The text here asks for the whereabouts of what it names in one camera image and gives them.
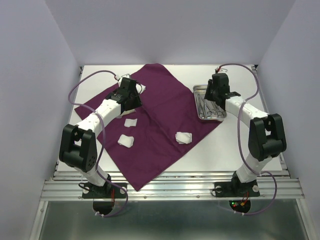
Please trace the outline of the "stainless steel instrument tray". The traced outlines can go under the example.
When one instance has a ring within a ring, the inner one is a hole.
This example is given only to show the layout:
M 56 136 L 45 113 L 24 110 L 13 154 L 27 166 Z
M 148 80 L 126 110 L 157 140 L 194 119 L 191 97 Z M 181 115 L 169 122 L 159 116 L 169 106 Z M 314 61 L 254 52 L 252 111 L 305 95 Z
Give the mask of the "stainless steel instrument tray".
M 227 113 L 215 102 L 205 99 L 206 90 L 207 85 L 204 84 L 194 85 L 192 89 L 199 120 L 223 122 Z

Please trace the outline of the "steel forceps ring handled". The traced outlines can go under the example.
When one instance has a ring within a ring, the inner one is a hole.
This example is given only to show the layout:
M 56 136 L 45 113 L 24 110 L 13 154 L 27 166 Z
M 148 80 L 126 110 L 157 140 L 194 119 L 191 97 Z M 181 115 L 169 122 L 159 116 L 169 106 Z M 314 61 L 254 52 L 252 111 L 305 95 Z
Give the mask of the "steel forceps ring handled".
M 205 118 L 207 116 L 205 101 L 200 94 L 197 96 L 197 100 L 198 100 L 198 107 L 201 112 L 200 115 L 202 116 L 202 118 Z

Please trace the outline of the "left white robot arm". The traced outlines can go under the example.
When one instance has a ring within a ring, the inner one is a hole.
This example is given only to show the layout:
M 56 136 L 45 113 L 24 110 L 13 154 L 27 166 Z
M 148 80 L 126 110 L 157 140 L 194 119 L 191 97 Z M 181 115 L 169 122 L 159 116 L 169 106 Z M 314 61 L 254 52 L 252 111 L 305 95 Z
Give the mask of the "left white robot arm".
M 111 193 L 108 174 L 99 167 L 96 139 L 105 136 L 105 127 L 125 111 L 142 106 L 140 84 L 129 77 L 120 79 L 120 86 L 110 92 L 101 104 L 85 119 L 75 125 L 67 124 L 62 130 L 59 160 L 76 169 L 100 197 Z

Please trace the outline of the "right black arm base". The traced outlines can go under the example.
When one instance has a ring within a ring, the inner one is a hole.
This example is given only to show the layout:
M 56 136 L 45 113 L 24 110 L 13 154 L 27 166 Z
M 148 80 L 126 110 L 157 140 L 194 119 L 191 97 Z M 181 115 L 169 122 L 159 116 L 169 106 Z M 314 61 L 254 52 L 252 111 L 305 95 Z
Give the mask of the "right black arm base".
M 247 194 L 249 197 L 259 197 L 260 191 L 256 180 L 242 183 L 234 174 L 230 181 L 215 182 L 211 194 L 217 198 L 240 198 Z

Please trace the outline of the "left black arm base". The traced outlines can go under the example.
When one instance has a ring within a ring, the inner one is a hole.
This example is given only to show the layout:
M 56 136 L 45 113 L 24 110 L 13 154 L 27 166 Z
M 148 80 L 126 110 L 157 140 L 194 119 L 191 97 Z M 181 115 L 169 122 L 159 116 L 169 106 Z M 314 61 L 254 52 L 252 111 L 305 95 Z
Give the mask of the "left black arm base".
M 80 182 L 78 186 L 82 189 L 83 199 L 125 199 L 126 193 L 110 183 L 105 182 L 103 186 L 96 186 L 90 182 Z

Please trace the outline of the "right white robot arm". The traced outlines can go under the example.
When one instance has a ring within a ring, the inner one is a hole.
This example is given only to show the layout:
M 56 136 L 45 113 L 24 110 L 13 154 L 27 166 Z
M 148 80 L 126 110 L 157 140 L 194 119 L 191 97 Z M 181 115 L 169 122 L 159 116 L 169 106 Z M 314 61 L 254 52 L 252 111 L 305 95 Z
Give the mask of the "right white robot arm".
M 283 119 L 277 113 L 269 114 L 259 110 L 239 93 L 231 92 L 229 78 L 225 73 L 212 75 L 204 98 L 237 117 L 238 136 L 241 123 L 249 129 L 249 154 L 235 172 L 237 179 L 230 182 L 231 192 L 242 195 L 248 190 L 248 183 L 256 180 L 263 168 L 287 149 Z

